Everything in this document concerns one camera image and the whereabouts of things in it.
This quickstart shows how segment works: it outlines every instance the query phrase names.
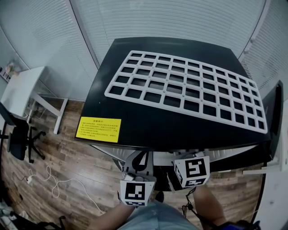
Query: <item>yellow sticker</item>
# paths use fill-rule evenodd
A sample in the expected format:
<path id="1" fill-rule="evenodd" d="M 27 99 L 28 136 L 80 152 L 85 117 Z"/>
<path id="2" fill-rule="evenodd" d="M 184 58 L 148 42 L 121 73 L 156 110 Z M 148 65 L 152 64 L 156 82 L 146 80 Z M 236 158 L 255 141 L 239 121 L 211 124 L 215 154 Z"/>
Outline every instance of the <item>yellow sticker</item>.
<path id="1" fill-rule="evenodd" d="M 103 141 L 118 142 L 121 119 L 81 117 L 76 137 Z"/>

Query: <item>white desk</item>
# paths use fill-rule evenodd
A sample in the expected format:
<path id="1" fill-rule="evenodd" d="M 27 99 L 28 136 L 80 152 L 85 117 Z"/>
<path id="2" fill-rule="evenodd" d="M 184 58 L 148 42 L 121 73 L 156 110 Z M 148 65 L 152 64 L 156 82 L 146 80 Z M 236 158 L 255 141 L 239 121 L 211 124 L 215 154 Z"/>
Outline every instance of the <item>white desk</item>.
<path id="1" fill-rule="evenodd" d="M 35 103 L 38 102 L 43 107 L 45 107 L 57 116 L 57 121 L 54 128 L 54 133 L 57 134 L 68 99 L 64 99 L 61 110 L 57 110 L 47 101 L 45 101 L 42 97 L 40 97 L 35 91 L 33 91 L 44 68 L 45 67 L 42 66 L 35 69 L 23 71 L 19 73 L 19 76 L 13 75 L 3 93 L 1 103 L 11 113 L 23 117 L 29 98 L 33 98 L 34 102 L 32 105 L 32 110 L 29 113 L 27 121 L 30 121 L 33 109 L 35 107 Z"/>

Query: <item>black tabletop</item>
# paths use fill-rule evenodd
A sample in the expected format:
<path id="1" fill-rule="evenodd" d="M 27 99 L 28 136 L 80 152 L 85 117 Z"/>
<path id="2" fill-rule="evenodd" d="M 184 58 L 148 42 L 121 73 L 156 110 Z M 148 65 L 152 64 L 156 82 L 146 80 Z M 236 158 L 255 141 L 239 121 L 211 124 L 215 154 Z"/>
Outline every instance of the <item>black tabletop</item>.
<path id="1" fill-rule="evenodd" d="M 81 116 L 121 119 L 117 143 L 77 138 L 89 144 L 139 150 L 229 148 L 269 140 L 270 135 L 218 122 L 108 98 L 104 92 L 131 50 L 164 53 L 215 65 L 248 77 L 233 52 L 193 40 L 139 37 L 115 39 L 93 81 Z"/>

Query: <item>forearm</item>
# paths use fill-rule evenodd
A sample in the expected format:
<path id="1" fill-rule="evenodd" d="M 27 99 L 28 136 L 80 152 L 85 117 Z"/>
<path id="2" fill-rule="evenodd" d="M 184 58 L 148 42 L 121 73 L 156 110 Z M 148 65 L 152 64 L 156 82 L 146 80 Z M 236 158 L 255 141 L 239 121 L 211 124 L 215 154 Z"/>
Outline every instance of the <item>forearm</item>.
<path id="1" fill-rule="evenodd" d="M 96 218 L 90 225 L 91 230 L 113 230 L 118 229 L 132 214 L 135 207 L 118 204 L 102 216 Z"/>
<path id="2" fill-rule="evenodd" d="M 221 204 L 206 186 L 198 186 L 193 193 L 197 214 L 219 226 L 226 222 Z M 203 229 L 211 229 L 202 223 Z"/>

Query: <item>white venetian blind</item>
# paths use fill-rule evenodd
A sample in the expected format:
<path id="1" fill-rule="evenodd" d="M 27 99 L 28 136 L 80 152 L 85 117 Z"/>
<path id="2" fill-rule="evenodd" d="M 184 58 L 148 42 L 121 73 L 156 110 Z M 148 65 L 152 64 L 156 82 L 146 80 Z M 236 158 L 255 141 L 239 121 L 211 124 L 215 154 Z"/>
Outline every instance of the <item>white venetian blind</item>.
<path id="1" fill-rule="evenodd" d="M 65 0 L 1 0 L 0 25 L 20 57 L 58 97 L 85 100 L 97 73 Z"/>
<path id="2" fill-rule="evenodd" d="M 288 98 L 288 2 L 272 0 L 263 25 L 242 65 L 264 97 L 281 80 Z"/>
<path id="3" fill-rule="evenodd" d="M 72 0 L 101 63 L 113 40 L 157 36 L 198 40 L 239 57 L 265 0 Z"/>

